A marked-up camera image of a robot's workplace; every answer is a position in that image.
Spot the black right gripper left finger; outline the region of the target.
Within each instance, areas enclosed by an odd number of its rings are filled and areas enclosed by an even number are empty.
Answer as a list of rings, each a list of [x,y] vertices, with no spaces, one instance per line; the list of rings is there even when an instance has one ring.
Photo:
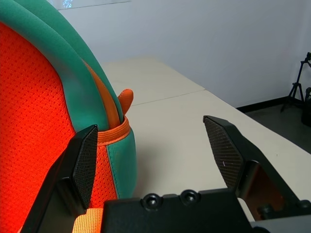
[[[96,173],[98,127],[75,134],[49,169],[22,233],[70,233],[89,208]]]

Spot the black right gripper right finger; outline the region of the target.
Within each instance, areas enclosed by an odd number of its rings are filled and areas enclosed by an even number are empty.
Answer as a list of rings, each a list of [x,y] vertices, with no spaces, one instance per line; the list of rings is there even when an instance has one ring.
[[[204,116],[215,163],[226,186],[244,200],[255,220],[310,215],[261,150],[225,119]]]

